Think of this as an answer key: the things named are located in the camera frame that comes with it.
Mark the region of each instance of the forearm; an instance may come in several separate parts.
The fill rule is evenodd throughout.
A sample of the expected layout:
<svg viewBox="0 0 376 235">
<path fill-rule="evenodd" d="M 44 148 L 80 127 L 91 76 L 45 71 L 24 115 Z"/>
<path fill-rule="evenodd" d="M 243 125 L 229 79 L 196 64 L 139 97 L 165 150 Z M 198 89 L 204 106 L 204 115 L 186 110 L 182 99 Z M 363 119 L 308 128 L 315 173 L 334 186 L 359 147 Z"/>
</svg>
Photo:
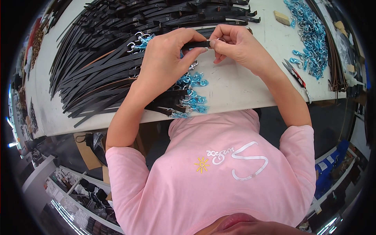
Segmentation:
<svg viewBox="0 0 376 235">
<path fill-rule="evenodd" d="M 145 97 L 145 90 L 140 86 L 136 81 L 132 84 L 112 118 L 107 131 L 106 151 L 111 147 L 130 146 L 135 141 L 144 108 L 150 103 L 150 99 Z"/>
<path fill-rule="evenodd" d="M 303 97 L 278 65 L 275 66 L 275 69 L 270 70 L 271 73 L 260 75 L 260 78 L 273 95 L 287 127 L 312 126 L 309 110 Z"/>
</svg>

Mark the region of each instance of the floor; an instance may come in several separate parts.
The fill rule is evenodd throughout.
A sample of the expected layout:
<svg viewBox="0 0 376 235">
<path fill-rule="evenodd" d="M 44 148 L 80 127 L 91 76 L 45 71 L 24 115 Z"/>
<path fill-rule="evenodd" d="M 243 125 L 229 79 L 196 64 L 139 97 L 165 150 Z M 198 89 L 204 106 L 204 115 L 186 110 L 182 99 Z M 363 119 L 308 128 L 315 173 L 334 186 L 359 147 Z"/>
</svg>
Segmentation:
<svg viewBox="0 0 376 235">
<path fill-rule="evenodd" d="M 315 131 L 315 158 L 318 158 L 338 143 L 340 135 L 348 138 L 354 116 L 355 103 L 352 100 L 337 100 L 336 104 L 313 103 L 309 105 L 312 125 Z M 287 129 L 276 106 L 262 108 L 260 135 L 275 147 L 279 147 L 279 139 Z M 150 133 L 155 136 L 157 123 L 145 123 L 140 126 L 141 139 L 146 153 L 154 143 Z M 55 136 L 52 142 L 45 141 L 40 147 L 45 155 L 57 156 L 60 164 L 77 172 L 87 171 L 88 175 L 102 179 L 102 168 L 88 170 L 73 139 L 73 134 Z"/>
</svg>

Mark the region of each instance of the tabletop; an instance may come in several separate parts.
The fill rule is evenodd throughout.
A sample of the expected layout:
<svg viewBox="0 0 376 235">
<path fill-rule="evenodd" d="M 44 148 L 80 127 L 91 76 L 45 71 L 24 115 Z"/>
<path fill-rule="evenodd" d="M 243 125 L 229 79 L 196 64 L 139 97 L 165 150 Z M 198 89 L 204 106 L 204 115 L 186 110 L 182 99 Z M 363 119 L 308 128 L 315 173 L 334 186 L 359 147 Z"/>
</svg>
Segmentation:
<svg viewBox="0 0 376 235">
<path fill-rule="evenodd" d="M 58 50 L 58 37 L 69 25 L 69 23 L 82 11 L 87 0 L 73 0 L 64 11 L 57 24 L 50 29 L 50 32 L 44 36 L 41 43 L 38 58 L 35 61 L 34 68 L 31 69 L 29 80 L 26 81 L 26 100 L 28 108 L 32 99 L 35 109 L 35 116 L 38 123 L 38 132 L 34 133 L 34 138 L 40 136 L 54 136 L 66 133 L 74 133 L 93 129 L 107 128 L 115 113 L 99 114 L 88 119 L 77 128 L 73 126 L 80 118 L 68 118 L 69 113 L 63 114 L 59 93 L 52 100 L 49 94 L 50 75 L 49 70 Z M 249 23 L 255 38 L 265 47 L 273 59 L 280 66 L 282 71 L 291 80 L 294 87 L 299 91 L 305 101 L 308 97 L 303 88 L 283 66 L 282 61 L 291 57 L 292 50 L 303 51 L 304 45 L 298 35 L 298 26 L 294 29 L 285 26 L 274 17 L 273 11 L 279 11 L 287 16 L 291 16 L 289 9 L 283 0 L 250 0 L 251 11 L 257 11 L 255 18 L 261 17 L 261 22 Z M 206 97 L 209 106 L 208 114 L 229 112 L 235 110 L 261 108 L 275 106 L 276 103 L 270 94 L 266 85 L 258 77 L 252 74 L 248 69 L 240 66 L 234 60 L 226 58 L 220 64 L 215 65 L 214 51 L 201 54 L 197 60 L 199 64 L 195 71 L 204 73 L 203 79 L 209 82 L 208 86 L 196 88 L 195 91 Z M 346 93 L 336 93 L 329 89 L 331 75 L 327 67 L 323 78 L 316 80 L 315 77 L 308 74 L 303 69 L 298 69 L 293 65 L 302 79 L 312 97 L 312 101 L 331 100 L 345 98 Z M 196 112 L 192 116 L 202 115 Z M 144 111 L 141 123 L 169 119 L 166 115 L 154 112 Z"/>
</svg>

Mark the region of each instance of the pink t-shirt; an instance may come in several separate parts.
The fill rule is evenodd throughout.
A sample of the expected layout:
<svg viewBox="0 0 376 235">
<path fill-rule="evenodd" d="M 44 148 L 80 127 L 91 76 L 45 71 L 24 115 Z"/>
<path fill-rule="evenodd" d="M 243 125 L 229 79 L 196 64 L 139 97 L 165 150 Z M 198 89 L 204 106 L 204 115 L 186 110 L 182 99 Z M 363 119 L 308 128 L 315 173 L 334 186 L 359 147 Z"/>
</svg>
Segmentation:
<svg viewBox="0 0 376 235">
<path fill-rule="evenodd" d="M 315 192 L 313 129 L 290 126 L 278 150 L 254 110 L 175 119 L 152 170 L 130 147 L 107 153 L 116 218 L 126 235 L 192 235 L 243 212 L 297 226 Z"/>
</svg>

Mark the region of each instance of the right hand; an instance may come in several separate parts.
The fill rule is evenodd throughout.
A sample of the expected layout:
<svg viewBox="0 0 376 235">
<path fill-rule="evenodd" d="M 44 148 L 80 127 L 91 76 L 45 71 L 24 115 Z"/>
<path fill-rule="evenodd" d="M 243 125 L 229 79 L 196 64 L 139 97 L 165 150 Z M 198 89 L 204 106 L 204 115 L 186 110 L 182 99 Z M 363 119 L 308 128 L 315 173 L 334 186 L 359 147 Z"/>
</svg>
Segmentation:
<svg viewBox="0 0 376 235">
<path fill-rule="evenodd" d="M 228 56 L 251 70 L 256 76 L 267 75 L 271 68 L 278 67 L 265 48 L 243 26 L 219 24 L 209 41 L 210 47 L 215 51 L 215 64 Z"/>
</svg>

